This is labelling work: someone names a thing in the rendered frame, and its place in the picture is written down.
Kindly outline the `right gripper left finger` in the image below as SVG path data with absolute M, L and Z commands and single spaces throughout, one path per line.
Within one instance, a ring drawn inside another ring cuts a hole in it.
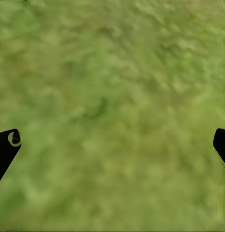
M 0 132 L 0 180 L 21 147 L 21 136 L 17 129 Z

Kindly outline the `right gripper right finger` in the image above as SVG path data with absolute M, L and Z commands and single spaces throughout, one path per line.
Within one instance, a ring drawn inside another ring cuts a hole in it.
M 221 158 L 225 162 L 225 130 L 224 129 L 217 129 L 214 140 L 213 140 L 213 146 L 221 156 Z

